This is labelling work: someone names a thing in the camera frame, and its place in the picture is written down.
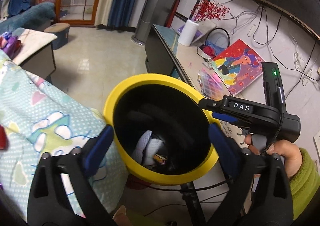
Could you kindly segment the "person right hand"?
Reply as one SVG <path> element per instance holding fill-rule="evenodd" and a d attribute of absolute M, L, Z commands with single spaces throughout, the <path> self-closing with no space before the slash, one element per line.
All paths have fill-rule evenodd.
<path fill-rule="evenodd" d="M 289 179 L 299 171 L 303 162 L 299 147 L 287 140 L 272 143 L 266 152 L 270 156 L 276 153 L 284 157 L 284 168 Z"/>

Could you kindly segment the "person left hand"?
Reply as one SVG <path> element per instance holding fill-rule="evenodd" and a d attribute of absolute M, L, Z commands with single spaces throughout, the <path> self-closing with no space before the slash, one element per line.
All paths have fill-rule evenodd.
<path fill-rule="evenodd" d="M 114 213 L 113 220 L 118 226 L 132 226 L 132 223 L 126 215 L 126 208 L 124 205 L 121 205 Z"/>

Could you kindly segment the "green sleeve forearm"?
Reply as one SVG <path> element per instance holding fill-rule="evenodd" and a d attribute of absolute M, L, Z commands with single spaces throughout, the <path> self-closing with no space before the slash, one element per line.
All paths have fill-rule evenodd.
<path fill-rule="evenodd" d="M 306 149 L 299 149 L 302 165 L 290 179 L 293 200 L 293 219 L 296 220 L 310 204 L 319 188 L 319 174 Z"/>

